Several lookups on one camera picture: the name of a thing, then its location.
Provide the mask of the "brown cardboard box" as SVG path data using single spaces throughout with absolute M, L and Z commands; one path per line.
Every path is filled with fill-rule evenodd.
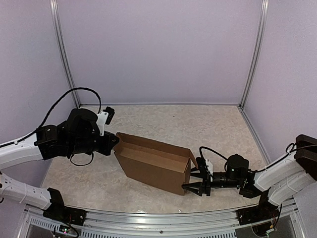
M 128 178 L 152 187 L 184 195 L 191 166 L 198 167 L 188 148 L 118 132 L 114 155 Z

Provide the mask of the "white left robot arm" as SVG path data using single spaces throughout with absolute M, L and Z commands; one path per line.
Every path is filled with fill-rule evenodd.
M 111 154 L 119 138 L 105 130 L 115 111 L 111 107 L 95 113 L 88 109 L 73 109 L 68 119 L 59 125 L 39 126 L 34 132 L 0 146 L 0 195 L 4 198 L 50 211 L 58 220 L 69 216 L 60 192 L 27 183 L 22 177 L 35 162 L 56 157 L 72 159 L 77 154 L 91 157 L 94 153 Z M 21 169 L 18 179 L 14 169 Z

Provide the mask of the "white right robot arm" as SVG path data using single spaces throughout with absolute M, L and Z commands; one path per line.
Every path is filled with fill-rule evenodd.
M 191 176 L 201 182 L 183 184 L 184 190 L 198 196 L 211 194 L 212 188 L 237 188 L 245 198 L 263 196 L 264 201 L 253 209 L 258 220 L 272 213 L 272 206 L 285 200 L 317 181 L 317 140 L 300 134 L 287 146 L 285 154 L 260 170 L 251 170 L 249 161 L 238 154 L 225 158 L 224 172 L 214 172 L 209 159 L 200 155 Z

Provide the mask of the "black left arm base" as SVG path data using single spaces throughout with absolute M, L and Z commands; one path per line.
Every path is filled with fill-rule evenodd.
M 48 192 L 51 198 L 49 207 L 43 209 L 44 217 L 71 225 L 84 225 L 87 215 L 86 210 L 66 206 L 61 193 L 57 189 L 48 188 Z

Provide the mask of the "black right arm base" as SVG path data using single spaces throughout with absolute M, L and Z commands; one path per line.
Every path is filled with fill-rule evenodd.
M 274 206 L 268 201 L 268 190 L 260 196 L 258 205 L 238 209 L 236 211 L 239 225 L 256 223 L 272 218 L 277 218 L 280 214 L 278 206 Z

